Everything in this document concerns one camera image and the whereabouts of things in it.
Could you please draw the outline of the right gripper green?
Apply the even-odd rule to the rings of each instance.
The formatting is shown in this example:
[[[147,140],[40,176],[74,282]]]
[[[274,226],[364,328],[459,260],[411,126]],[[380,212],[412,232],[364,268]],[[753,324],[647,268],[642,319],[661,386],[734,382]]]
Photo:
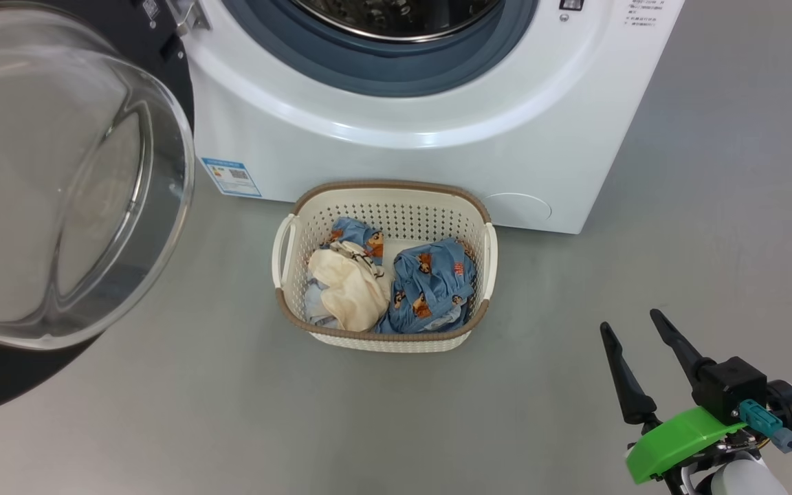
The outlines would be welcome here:
[[[664,344],[678,358],[692,388],[692,401],[698,406],[657,426],[659,420],[656,416],[656,402],[644,393],[626,363],[623,347],[610,324],[600,324],[604,353],[624,422],[628,425],[657,426],[642,435],[626,454],[626,469],[635,485],[651,481],[655,476],[663,476],[667,470],[746,426],[741,421],[724,425],[713,414],[700,407],[705,394],[700,372],[705,367],[716,364],[716,361],[702,356],[660,309],[652,308],[650,317]]]

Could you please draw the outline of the glass washing machine door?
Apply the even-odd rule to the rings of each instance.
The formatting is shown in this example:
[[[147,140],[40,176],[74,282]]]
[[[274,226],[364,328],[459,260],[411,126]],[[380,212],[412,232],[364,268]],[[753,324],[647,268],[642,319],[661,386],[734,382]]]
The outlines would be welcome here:
[[[0,406],[154,285],[195,184],[175,0],[0,0]]]

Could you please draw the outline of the blue bear-print garment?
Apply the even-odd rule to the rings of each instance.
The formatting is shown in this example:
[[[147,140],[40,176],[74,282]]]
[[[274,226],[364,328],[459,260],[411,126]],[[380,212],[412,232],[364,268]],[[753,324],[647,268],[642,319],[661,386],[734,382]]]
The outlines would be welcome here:
[[[377,334],[420,335],[460,328],[474,297],[476,266],[458,239],[442,239],[396,254],[390,306]]]

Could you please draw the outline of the cream and blue garment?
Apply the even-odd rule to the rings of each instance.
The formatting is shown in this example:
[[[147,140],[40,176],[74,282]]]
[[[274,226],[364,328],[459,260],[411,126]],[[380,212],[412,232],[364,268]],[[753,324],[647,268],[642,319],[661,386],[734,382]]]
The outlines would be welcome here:
[[[383,232],[339,217],[307,263],[304,316],[311,325],[362,333],[388,310],[392,276],[384,267]]]

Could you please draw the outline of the white front-load washing machine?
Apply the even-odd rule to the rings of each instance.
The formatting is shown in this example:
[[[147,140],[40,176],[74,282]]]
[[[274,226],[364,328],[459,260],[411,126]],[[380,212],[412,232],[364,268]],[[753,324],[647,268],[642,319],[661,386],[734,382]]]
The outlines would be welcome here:
[[[538,0],[489,72],[434,95],[383,98],[304,76],[222,0],[182,0],[199,157],[243,163],[262,198],[390,179],[522,193],[538,231],[582,231],[685,0]]]

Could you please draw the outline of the round white filter cover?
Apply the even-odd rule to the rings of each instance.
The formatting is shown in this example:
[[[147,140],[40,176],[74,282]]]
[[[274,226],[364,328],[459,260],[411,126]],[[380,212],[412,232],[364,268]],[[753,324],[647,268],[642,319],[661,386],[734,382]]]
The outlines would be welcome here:
[[[541,230],[552,215],[551,206],[533,195],[497,193],[488,195],[482,204],[498,226]]]

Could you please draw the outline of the cream perforated laundry basket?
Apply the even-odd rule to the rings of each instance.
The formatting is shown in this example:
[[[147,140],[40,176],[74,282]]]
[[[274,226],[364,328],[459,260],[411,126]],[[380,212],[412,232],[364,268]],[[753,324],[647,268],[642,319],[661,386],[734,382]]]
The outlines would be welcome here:
[[[321,328],[304,317],[306,264],[339,217],[352,217],[384,235],[383,263],[400,250],[453,237],[477,275],[468,321],[443,334],[384,335]],[[461,188],[412,181],[341,181],[312,188],[280,223],[272,250],[272,279],[280,310],[296,328],[327,344],[353,350],[425,353],[458,348],[486,316],[496,287],[498,238],[486,207]]]

